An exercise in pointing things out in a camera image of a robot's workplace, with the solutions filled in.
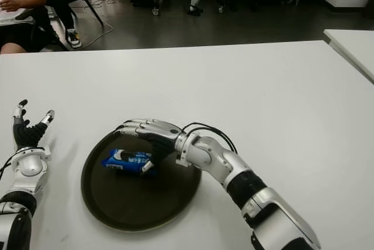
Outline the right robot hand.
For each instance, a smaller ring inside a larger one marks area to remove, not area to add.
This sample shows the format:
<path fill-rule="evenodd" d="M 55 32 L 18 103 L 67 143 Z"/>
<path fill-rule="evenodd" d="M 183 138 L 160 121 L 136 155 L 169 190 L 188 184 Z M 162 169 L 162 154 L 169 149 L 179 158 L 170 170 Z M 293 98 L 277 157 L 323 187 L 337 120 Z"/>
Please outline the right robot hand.
<path fill-rule="evenodd" d="M 156 119 L 130 119 L 117 126 L 112 136 L 132 136 L 151 144 L 152 156 L 141 167 L 141 175 L 158 166 L 164 158 L 177 151 L 178 143 L 187 134 L 178 126 Z"/>

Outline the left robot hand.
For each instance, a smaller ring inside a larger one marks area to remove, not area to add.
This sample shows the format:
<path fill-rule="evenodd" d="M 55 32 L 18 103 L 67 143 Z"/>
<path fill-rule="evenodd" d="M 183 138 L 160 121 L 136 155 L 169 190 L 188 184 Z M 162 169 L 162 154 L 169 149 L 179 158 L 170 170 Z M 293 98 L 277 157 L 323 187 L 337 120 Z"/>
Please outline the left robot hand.
<path fill-rule="evenodd" d="M 25 120 L 27 99 L 21 100 L 13 113 L 13 137 L 17 150 L 23 148 L 36 148 L 39 141 L 44 136 L 49 124 L 55 118 L 55 111 L 49 110 L 42 120 L 29 126 L 30 120 Z"/>

